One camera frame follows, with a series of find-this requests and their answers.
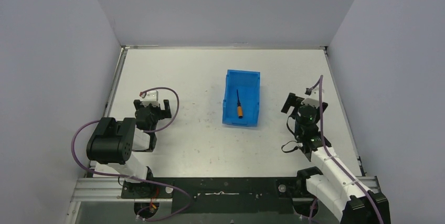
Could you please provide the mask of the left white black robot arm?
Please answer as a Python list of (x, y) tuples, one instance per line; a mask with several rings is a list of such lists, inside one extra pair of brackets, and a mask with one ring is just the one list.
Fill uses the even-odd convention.
[(162, 109), (156, 100), (134, 100), (132, 118), (118, 121), (112, 117), (100, 119), (87, 143), (87, 157), (91, 161), (107, 165), (125, 176), (129, 183), (153, 178), (151, 169), (142, 164), (135, 152), (152, 152), (157, 143), (157, 124), (172, 117), (169, 100)]

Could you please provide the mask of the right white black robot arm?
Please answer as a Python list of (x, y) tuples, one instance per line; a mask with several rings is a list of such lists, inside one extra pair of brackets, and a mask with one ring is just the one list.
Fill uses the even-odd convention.
[(281, 110), (292, 110), (293, 150), (300, 150), (313, 165), (297, 172), (297, 189), (322, 202), (340, 223), (390, 223), (387, 197), (353, 175), (324, 137), (322, 117), (328, 104), (319, 98), (312, 89), (304, 97), (289, 93)]

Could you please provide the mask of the orange handled screwdriver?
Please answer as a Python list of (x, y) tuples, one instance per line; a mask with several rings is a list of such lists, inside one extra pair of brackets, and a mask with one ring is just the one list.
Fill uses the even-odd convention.
[(243, 110), (240, 102), (239, 90), (237, 90), (237, 115), (239, 119), (243, 118)]

